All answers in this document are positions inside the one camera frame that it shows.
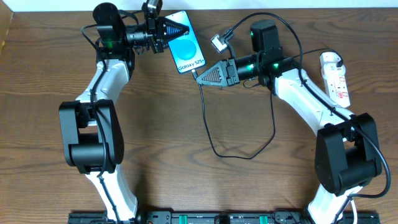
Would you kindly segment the blue Samsung Galaxy smartphone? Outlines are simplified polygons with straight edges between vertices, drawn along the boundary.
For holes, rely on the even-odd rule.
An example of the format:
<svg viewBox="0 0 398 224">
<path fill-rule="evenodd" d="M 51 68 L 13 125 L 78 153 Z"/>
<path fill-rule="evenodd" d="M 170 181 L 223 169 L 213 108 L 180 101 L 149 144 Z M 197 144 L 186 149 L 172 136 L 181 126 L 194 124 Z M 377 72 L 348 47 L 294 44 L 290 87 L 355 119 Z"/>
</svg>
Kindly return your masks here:
<svg viewBox="0 0 398 224">
<path fill-rule="evenodd" d="M 189 27 L 189 33 L 169 42 L 169 49 L 178 73 L 183 74 L 190 70 L 203 67 L 206 64 L 206 60 L 187 12 L 179 11 L 166 16 L 166 18 Z"/>
</svg>

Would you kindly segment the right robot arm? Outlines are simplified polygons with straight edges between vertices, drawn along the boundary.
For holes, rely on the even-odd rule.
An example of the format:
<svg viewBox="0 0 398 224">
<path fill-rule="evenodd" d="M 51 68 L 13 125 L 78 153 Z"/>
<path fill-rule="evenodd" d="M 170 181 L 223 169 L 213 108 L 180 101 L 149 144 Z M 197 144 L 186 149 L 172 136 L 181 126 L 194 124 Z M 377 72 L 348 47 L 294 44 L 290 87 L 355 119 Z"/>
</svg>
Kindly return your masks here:
<svg viewBox="0 0 398 224">
<path fill-rule="evenodd" d="M 300 115 L 317 138 L 315 172 L 320 183 L 302 222 L 337 223 L 364 186 L 389 172 L 376 124 L 369 114 L 349 110 L 342 56 L 333 49 L 321 49 L 325 89 L 319 89 L 303 69 L 302 55 L 284 56 L 276 20 L 271 16 L 251 25 L 253 54 L 220 60 L 195 80 L 199 86 L 227 87 L 257 79 Z"/>
</svg>

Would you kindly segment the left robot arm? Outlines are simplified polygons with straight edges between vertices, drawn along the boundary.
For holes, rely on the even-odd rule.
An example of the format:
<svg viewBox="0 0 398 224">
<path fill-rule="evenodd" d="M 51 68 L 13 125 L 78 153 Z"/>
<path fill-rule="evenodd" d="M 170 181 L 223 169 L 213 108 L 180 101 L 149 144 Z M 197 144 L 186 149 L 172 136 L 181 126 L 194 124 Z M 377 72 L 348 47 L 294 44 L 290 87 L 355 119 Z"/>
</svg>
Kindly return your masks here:
<svg viewBox="0 0 398 224">
<path fill-rule="evenodd" d="M 138 201 L 126 182 L 121 166 L 124 139 L 115 104 L 135 68 L 135 55 L 145 50 L 162 53 L 169 42 L 190 32 L 188 26 L 160 15 L 162 1 L 146 1 L 140 12 L 118 9 L 110 2 L 95 7 L 93 18 L 99 33 L 89 41 L 96 52 L 96 73 L 86 90 L 59 106 L 66 163 L 76 167 L 96 187 L 106 213 L 86 218 L 88 223 L 134 223 Z"/>
</svg>

